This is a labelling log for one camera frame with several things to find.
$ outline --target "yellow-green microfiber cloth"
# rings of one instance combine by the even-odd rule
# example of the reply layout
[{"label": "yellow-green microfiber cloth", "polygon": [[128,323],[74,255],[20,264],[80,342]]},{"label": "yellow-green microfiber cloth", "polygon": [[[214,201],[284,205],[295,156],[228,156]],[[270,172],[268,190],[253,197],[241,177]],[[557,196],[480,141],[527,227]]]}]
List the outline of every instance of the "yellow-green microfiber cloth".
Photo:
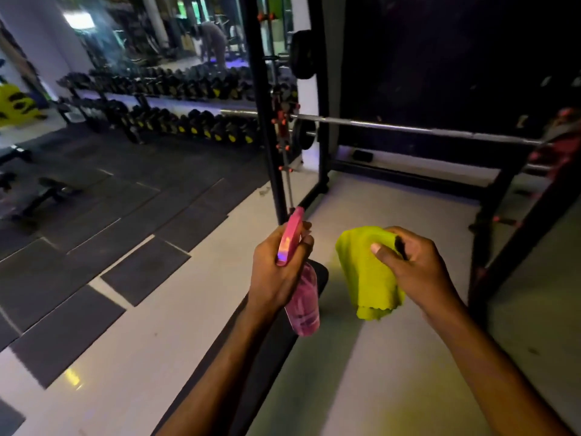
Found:
[{"label": "yellow-green microfiber cloth", "polygon": [[396,250],[395,242],[395,234],[364,226],[345,231],[335,245],[351,302],[361,320],[379,320],[403,303],[404,293],[393,272],[370,249],[372,243],[381,243]]}]

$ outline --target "translucent pink bottle body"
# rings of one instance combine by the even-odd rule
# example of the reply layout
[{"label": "translucent pink bottle body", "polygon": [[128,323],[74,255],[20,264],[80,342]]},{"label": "translucent pink bottle body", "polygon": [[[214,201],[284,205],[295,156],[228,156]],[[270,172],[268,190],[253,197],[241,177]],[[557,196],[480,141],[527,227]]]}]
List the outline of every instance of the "translucent pink bottle body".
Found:
[{"label": "translucent pink bottle body", "polygon": [[313,335],[319,325],[319,296],[317,274],[311,265],[304,265],[299,285],[285,307],[290,324],[297,335]]}]

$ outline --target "person's right arm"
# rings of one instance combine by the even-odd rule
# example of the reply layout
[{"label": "person's right arm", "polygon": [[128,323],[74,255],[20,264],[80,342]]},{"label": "person's right arm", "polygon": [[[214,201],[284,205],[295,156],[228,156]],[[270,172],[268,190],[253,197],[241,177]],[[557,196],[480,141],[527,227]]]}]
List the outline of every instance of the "person's right arm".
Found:
[{"label": "person's right arm", "polygon": [[402,239],[407,260],[378,243],[371,246],[372,252],[424,311],[492,429],[506,436],[573,435],[511,359],[469,317],[434,243],[403,228],[387,230]]}]

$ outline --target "pink spray nozzle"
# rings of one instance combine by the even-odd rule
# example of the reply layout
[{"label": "pink spray nozzle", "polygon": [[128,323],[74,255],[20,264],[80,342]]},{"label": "pink spray nozzle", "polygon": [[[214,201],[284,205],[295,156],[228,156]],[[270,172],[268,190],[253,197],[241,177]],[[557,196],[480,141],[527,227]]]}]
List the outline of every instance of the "pink spray nozzle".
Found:
[{"label": "pink spray nozzle", "polygon": [[297,206],[289,218],[287,229],[282,234],[281,244],[278,247],[277,264],[285,266],[299,246],[300,234],[303,230],[304,208]]}]

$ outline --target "person bending over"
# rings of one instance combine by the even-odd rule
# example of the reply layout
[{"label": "person bending over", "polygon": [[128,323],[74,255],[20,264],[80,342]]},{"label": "person bending over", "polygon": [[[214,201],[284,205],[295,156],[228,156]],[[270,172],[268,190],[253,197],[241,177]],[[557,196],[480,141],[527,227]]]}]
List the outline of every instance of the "person bending over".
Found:
[{"label": "person bending over", "polygon": [[191,34],[193,38],[202,39],[203,49],[200,55],[202,62],[206,55],[208,61],[210,61],[211,50],[216,57],[216,65],[218,68],[220,70],[226,70],[226,45],[228,44],[228,39],[220,26],[214,24],[212,21],[206,21],[199,26],[193,26],[191,28]]},{"label": "person bending over", "polygon": [[[304,223],[305,230],[310,227]],[[305,233],[289,264],[277,266],[284,228],[278,227],[256,247],[246,307],[214,362],[157,436],[227,433],[252,359],[275,316],[290,300],[313,249],[313,237]],[[371,246],[373,254],[393,271],[398,286],[446,344],[490,427],[503,436],[573,435],[469,317],[436,245],[403,228],[387,230],[400,237],[407,260],[378,243]]]}]

